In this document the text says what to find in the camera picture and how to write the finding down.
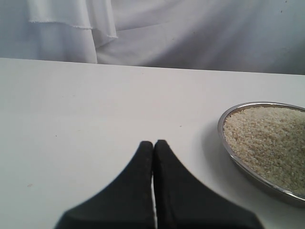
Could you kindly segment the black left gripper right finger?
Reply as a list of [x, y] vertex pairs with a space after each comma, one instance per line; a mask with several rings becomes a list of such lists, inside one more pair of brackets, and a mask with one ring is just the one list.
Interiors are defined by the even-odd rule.
[[261, 229], [258, 217], [202, 184], [165, 140], [153, 152], [153, 186], [159, 229]]

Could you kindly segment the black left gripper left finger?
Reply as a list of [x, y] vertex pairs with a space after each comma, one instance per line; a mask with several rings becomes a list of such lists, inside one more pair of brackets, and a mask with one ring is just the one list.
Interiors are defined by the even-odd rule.
[[153, 229], [153, 145], [140, 142], [125, 169], [101, 192], [67, 210], [57, 229]]

